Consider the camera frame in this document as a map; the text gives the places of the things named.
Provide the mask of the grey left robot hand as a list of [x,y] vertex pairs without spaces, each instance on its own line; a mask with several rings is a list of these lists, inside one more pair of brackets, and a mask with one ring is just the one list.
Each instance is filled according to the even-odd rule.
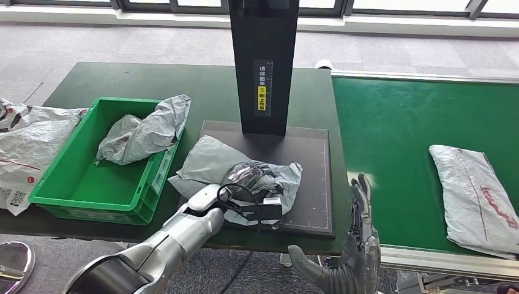
[[283,186],[275,181],[278,173],[266,163],[240,162],[231,168],[221,181],[228,195],[237,201],[262,203],[265,198],[283,194]]

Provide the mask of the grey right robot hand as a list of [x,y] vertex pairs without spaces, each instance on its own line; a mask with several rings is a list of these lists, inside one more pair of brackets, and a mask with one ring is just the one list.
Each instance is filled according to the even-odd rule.
[[365,173],[351,180],[351,226],[340,264],[325,268],[297,245],[288,246],[292,266],[324,293],[377,293],[381,263],[378,231],[373,226],[371,184]]

